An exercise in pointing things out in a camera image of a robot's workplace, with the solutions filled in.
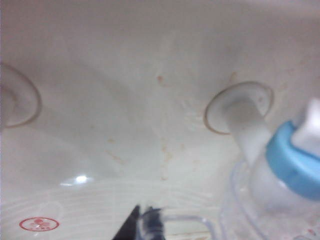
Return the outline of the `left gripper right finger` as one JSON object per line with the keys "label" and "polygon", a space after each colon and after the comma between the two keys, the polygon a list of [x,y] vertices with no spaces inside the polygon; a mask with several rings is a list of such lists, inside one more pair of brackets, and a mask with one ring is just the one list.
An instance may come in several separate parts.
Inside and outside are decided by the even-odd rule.
{"label": "left gripper right finger", "polygon": [[143,240],[163,240],[164,222],[160,208],[148,207],[141,216],[141,237]]}

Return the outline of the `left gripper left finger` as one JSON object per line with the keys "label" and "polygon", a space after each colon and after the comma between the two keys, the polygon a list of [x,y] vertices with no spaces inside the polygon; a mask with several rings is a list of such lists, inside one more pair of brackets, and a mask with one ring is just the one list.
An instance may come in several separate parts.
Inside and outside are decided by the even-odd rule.
{"label": "left gripper left finger", "polygon": [[123,222],[112,240],[134,240],[136,237],[137,221],[140,216],[140,205],[136,205]]}

